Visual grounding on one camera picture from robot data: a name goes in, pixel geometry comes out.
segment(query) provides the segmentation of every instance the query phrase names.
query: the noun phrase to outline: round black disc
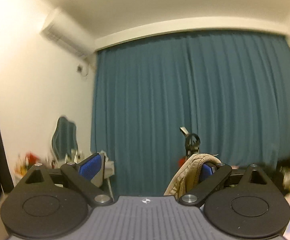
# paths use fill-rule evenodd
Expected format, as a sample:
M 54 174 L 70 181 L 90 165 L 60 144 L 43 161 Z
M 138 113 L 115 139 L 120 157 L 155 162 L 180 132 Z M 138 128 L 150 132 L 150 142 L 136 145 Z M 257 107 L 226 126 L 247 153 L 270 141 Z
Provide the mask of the round black disc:
M 55 238 L 79 226 L 87 217 L 87 203 L 78 193 L 54 186 L 35 187 L 10 195 L 1 207 L 7 229 L 22 238 Z
M 206 200 L 204 214 L 229 235 L 257 239 L 284 232 L 290 207 L 280 192 L 261 190 L 251 184 L 248 188 L 237 186 L 215 192 Z

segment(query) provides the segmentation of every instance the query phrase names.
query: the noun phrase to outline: air conditioner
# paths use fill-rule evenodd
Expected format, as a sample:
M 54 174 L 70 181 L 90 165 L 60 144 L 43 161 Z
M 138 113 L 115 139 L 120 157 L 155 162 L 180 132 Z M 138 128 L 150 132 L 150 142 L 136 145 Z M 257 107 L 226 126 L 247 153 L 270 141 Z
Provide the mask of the air conditioner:
M 41 35 L 83 60 L 95 51 L 92 35 L 61 8 L 47 16 Z

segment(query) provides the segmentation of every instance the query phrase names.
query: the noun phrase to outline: beige cloth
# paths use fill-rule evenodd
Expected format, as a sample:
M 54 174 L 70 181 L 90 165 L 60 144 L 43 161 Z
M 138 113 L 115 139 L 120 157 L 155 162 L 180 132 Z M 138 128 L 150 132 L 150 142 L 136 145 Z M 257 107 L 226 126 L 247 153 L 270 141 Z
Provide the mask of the beige cloth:
M 191 190 L 197 185 L 201 167 L 205 162 L 217 164 L 221 161 L 207 153 L 193 154 L 175 174 L 164 195 L 174 195 L 178 199 Z

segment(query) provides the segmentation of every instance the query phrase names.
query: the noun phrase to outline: curtain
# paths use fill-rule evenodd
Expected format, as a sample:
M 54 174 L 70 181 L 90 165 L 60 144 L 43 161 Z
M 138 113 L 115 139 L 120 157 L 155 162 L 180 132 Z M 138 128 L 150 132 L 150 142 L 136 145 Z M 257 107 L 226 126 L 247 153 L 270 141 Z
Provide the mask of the curtain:
M 91 151 L 115 161 L 117 195 L 162 195 L 185 154 L 275 166 L 290 156 L 290 49 L 283 36 L 198 31 L 99 51 Z

